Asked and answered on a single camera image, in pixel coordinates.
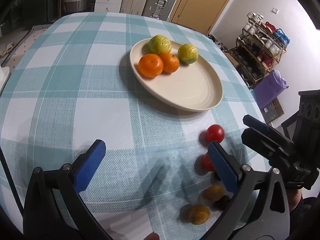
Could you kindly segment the person's right hand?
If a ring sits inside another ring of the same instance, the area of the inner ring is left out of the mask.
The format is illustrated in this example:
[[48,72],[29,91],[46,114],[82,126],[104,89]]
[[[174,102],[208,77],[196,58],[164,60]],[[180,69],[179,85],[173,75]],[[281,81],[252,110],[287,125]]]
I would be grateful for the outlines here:
[[297,214],[303,207],[302,189],[287,190],[290,215]]

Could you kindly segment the person's left hand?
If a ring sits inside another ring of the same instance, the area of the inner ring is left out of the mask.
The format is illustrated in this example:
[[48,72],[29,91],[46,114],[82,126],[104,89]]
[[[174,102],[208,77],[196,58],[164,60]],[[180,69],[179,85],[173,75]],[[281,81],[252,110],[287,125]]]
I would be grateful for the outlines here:
[[159,235],[155,232],[150,233],[147,235],[144,240],[159,240]]

